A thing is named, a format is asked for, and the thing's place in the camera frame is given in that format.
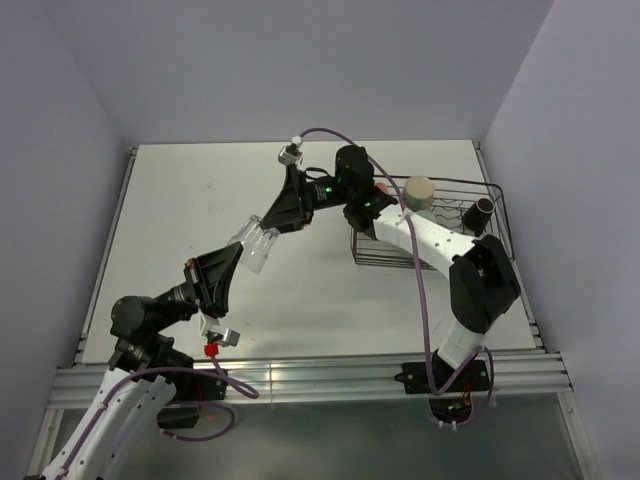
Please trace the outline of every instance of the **clear plastic cup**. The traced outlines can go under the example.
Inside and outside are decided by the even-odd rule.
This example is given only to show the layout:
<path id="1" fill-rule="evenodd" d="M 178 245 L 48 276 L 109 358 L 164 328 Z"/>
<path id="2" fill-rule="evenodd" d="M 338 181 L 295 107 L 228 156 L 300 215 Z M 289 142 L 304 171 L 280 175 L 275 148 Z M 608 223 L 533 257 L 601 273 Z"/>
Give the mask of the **clear plastic cup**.
<path id="1" fill-rule="evenodd" d="M 244 226 L 236 233 L 227 245 L 240 242 L 243 247 L 240 264 L 247 267 L 255 274 L 262 271 L 262 267 L 269 258 L 269 250 L 280 236 L 275 228 L 263 230 L 260 227 L 262 219 L 257 215 L 251 215 Z"/>

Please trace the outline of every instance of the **black wire basket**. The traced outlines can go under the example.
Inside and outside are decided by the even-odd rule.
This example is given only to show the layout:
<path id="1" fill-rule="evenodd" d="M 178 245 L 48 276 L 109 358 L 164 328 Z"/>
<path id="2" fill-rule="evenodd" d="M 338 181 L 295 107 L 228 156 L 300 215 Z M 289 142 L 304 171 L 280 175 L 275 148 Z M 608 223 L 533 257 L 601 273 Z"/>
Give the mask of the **black wire basket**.
<path id="1" fill-rule="evenodd" d="M 389 195 L 397 194 L 388 180 L 376 175 L 376 182 L 387 185 Z M 405 175 L 391 175 L 398 187 L 402 189 Z M 485 232 L 502 240 L 511 262 L 515 260 L 511 227 L 507 214 L 504 191 L 495 183 L 473 182 L 455 178 L 429 177 L 435 184 L 435 192 L 431 203 L 431 212 L 439 225 L 458 233 L 473 235 L 462 224 L 464 213 L 480 198 L 489 198 L 495 204 L 495 211 L 485 228 Z M 413 257 L 409 252 L 387 242 L 373 240 L 362 233 L 351 229 L 351 253 L 357 265 L 376 267 L 413 268 Z M 426 262 L 421 262 L 423 269 L 433 269 Z"/>

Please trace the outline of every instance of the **white wall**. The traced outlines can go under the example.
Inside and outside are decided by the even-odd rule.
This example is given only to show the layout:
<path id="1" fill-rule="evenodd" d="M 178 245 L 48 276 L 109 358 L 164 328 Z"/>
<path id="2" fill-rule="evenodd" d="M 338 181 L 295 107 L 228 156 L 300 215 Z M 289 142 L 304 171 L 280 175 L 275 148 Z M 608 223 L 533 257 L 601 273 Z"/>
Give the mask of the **white wall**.
<path id="1" fill-rule="evenodd" d="M 95 281 L 125 149 L 36 0 L 0 2 L 0 478 L 22 478 Z"/>
<path id="2" fill-rule="evenodd" d="M 484 137 L 552 0 L 42 0 L 131 143 Z"/>
<path id="3" fill-rule="evenodd" d="M 485 144 L 607 478 L 640 470 L 640 2 L 556 0 Z"/>

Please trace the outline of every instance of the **white table surface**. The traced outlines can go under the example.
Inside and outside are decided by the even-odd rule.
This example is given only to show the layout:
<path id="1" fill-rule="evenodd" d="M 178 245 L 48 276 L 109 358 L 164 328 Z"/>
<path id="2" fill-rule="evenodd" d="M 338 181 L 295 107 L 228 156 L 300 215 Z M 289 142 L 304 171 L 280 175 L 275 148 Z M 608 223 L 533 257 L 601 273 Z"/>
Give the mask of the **white table surface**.
<path id="1" fill-rule="evenodd" d="M 470 141 L 362 142 L 390 173 L 483 181 Z M 341 142 L 308 142 L 304 165 L 333 171 Z M 83 363 L 105 363 L 114 302 L 156 296 L 184 281 L 190 258 L 223 247 L 251 214 L 278 194 L 282 143 L 143 145 L 139 148 L 97 296 Z M 301 232 L 283 235 L 262 273 L 238 265 L 223 325 L 241 333 L 221 358 L 264 359 L 422 351 L 415 273 L 357 266 L 341 208 L 316 212 Z M 448 282 L 425 271 L 432 348 L 454 321 Z M 165 332 L 175 348 L 204 358 L 197 323 Z M 487 335 L 492 349 L 534 348 L 521 301 Z"/>

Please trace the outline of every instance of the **black mounting plate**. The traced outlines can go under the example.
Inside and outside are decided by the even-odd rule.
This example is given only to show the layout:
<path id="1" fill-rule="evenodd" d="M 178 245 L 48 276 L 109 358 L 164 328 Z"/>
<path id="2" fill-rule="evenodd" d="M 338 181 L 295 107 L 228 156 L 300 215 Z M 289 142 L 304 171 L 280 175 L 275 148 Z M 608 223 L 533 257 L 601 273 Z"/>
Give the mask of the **black mounting plate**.
<path id="1" fill-rule="evenodd" d="M 227 382 L 209 377 L 198 376 L 191 382 L 189 391 L 180 398 L 185 401 L 217 401 L 224 400 Z M 158 427 L 164 430 L 178 430 L 193 428 L 200 418 L 198 407 L 163 408 L 156 420 Z"/>
<path id="2" fill-rule="evenodd" d="M 431 393 L 425 362 L 403 363 L 402 372 L 396 375 L 395 379 L 404 385 L 404 393 L 407 395 Z M 447 391 L 462 392 L 467 384 L 473 392 L 489 391 L 489 372 L 483 360 L 473 360 L 469 363 Z"/>

